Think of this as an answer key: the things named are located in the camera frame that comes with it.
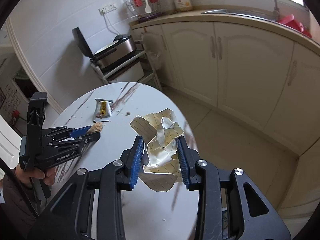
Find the person's left hand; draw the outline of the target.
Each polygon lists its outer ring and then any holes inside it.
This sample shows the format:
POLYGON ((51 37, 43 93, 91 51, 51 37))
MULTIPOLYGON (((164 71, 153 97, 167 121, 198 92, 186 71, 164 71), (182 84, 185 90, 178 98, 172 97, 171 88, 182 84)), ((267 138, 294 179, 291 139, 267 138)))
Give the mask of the person's left hand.
POLYGON ((16 178, 21 183, 27 185, 27 187, 31 187, 31 178, 43 179, 43 182, 46 185, 52 186, 55 183, 56 168, 50 168, 46 172, 43 172, 37 168, 34 168, 32 171, 24 171, 18 164, 15 168, 15 175, 16 178))

